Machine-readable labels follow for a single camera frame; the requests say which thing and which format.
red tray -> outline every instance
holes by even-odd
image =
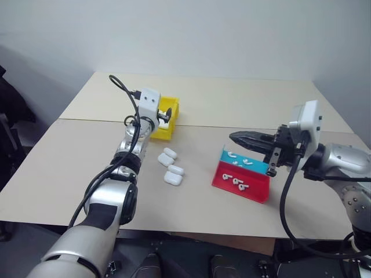
[[[246,188],[244,191],[240,191],[238,189],[238,185],[233,184],[233,178],[224,180],[222,178],[223,174],[228,174],[233,176],[233,178],[242,180],[244,184],[247,184],[249,186],[249,188]],[[219,161],[212,182],[212,185],[215,187],[232,192],[234,194],[254,200],[259,203],[264,203],[266,200],[268,200],[269,184],[269,176],[250,171],[223,161]]]

yellow container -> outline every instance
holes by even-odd
[[[161,97],[158,109],[166,112],[169,108],[172,109],[172,117],[169,121],[169,129],[158,129],[151,138],[171,140],[175,129],[175,121],[179,115],[179,98],[177,97]]]

robotic arm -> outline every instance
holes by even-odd
[[[120,143],[111,166],[116,165],[85,203],[86,218],[68,229],[42,257],[27,276],[43,277],[103,277],[114,249],[120,225],[130,222],[137,201],[137,175],[144,159],[150,135],[159,125],[159,118],[168,122],[167,115],[159,115],[160,94],[143,89],[133,93],[139,99],[140,130],[134,141],[135,121],[127,125],[125,138]]]
[[[294,108],[289,125],[282,125],[276,134],[238,131],[230,134],[238,145],[265,155],[267,175],[274,177],[275,168],[293,166],[301,157],[297,171],[304,178],[324,181],[340,197],[352,223],[356,252],[371,246],[371,154],[352,146],[319,144],[322,117],[318,102],[309,101]],[[363,257],[371,265],[371,256]]]

white wall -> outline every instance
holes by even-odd
[[[0,64],[40,118],[30,140],[93,71],[116,71],[313,80],[370,144],[370,14],[370,0],[3,0]]]

black cable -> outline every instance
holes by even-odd
[[[299,245],[302,249],[304,249],[306,252],[309,252],[313,255],[316,255],[316,256],[319,256],[319,257],[324,257],[324,258],[327,258],[327,259],[353,259],[353,258],[359,258],[359,257],[363,257],[363,256],[366,256],[366,255],[370,255],[370,253],[371,253],[370,249],[363,250],[363,251],[357,252],[357,253],[344,254],[344,255],[336,255],[336,254],[320,252],[320,251],[315,250],[313,248],[310,248],[310,247],[306,246],[305,244],[301,243],[300,241],[298,241],[298,239],[290,231],[290,228],[289,228],[288,223],[286,221],[285,204],[286,204],[286,197],[288,195],[291,182],[294,179],[294,175],[296,173],[296,170],[299,166],[300,159],[301,159],[300,155],[295,156],[294,162],[293,162],[292,167],[291,167],[291,171],[288,175],[288,178],[285,182],[285,186],[283,187],[283,190],[282,190],[281,200],[279,202],[279,216],[281,218],[282,226],[285,229],[285,232],[290,237],[290,239],[294,243]]]
[[[91,180],[91,182],[89,183],[89,185],[88,185],[88,187],[87,187],[87,189],[85,191],[85,195],[84,195],[83,199],[81,200],[80,204],[76,208],[75,213],[72,216],[70,223],[68,224],[68,229],[70,229],[70,228],[72,228],[74,226],[75,221],[77,219],[77,216],[79,215],[80,211],[84,207],[86,201],[93,195],[94,191],[100,186],[101,182],[103,180],[105,180],[107,177],[109,177],[109,175],[113,172],[113,170],[116,169],[117,167],[119,167],[125,161],[125,159],[127,158],[127,156],[134,150],[134,147],[137,144],[138,139],[139,139],[140,117],[139,117],[138,107],[137,107],[137,105],[136,105],[136,103],[135,103],[135,101],[134,101],[134,99],[132,97],[132,94],[131,94],[131,92],[125,87],[125,85],[116,76],[110,75],[109,76],[109,79],[116,86],[118,86],[121,90],[123,90],[123,91],[126,92],[126,94],[130,98],[130,101],[132,102],[132,104],[134,106],[136,119],[133,116],[133,119],[135,121],[135,123],[133,124],[134,125],[133,140],[132,140],[132,143],[130,145],[129,151],[127,153],[125,153],[125,155],[123,157],[121,157],[120,160],[118,160],[114,165],[112,165],[112,166],[110,166],[110,167],[102,170],[98,175],[96,175]]]
[[[371,178],[347,178],[347,177],[336,177],[332,175],[326,175],[322,177],[324,180],[332,180],[332,181],[353,181],[353,182],[371,182]]]
[[[353,236],[353,232],[351,232],[349,235],[347,235],[343,241],[341,242],[341,245],[340,245],[340,250],[339,250],[339,254],[342,254],[343,251],[344,251],[344,248],[345,248],[345,244],[348,242],[348,240]],[[344,263],[344,260],[340,259],[339,260],[339,265],[340,265],[340,270],[341,270],[341,274],[343,274],[343,277],[344,278],[348,278],[348,274],[345,270],[345,263]]]

